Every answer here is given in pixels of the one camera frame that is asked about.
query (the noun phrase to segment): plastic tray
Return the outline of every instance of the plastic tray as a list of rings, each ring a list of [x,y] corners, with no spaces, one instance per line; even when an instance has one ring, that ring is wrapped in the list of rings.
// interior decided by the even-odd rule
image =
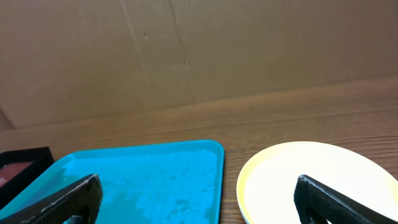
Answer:
[[[48,168],[0,218],[91,173],[103,187],[96,223],[218,223],[223,147],[210,140],[80,151]]]

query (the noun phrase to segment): cardboard wall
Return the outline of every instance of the cardboard wall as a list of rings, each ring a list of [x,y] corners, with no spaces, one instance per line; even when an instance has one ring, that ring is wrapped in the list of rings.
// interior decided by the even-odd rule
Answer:
[[[16,128],[398,73],[398,2],[0,2]]]
[[[12,129],[12,126],[4,113],[0,110],[0,132]]]

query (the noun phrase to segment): red object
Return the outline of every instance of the red object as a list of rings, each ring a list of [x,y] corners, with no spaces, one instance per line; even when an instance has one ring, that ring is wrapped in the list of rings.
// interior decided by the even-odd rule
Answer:
[[[0,180],[0,187],[3,186],[7,180],[11,180],[22,170],[28,167],[32,162],[15,162],[8,164],[0,169],[0,178],[5,179],[5,181]]]

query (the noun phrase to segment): white plate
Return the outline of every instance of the white plate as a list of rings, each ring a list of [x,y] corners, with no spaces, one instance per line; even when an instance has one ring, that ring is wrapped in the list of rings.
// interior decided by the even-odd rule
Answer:
[[[246,222],[299,224],[293,199],[300,174],[398,220],[398,182],[376,163],[330,144],[288,142],[257,153],[242,168],[236,195]]]

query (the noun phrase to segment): wood grain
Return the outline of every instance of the wood grain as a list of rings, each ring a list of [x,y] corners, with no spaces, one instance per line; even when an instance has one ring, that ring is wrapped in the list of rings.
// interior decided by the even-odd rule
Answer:
[[[298,88],[147,113],[0,133],[0,151],[50,146],[56,159],[84,149],[214,139],[224,146],[221,223],[243,223],[236,201],[242,166],[288,141],[345,147],[398,177],[398,76]]]

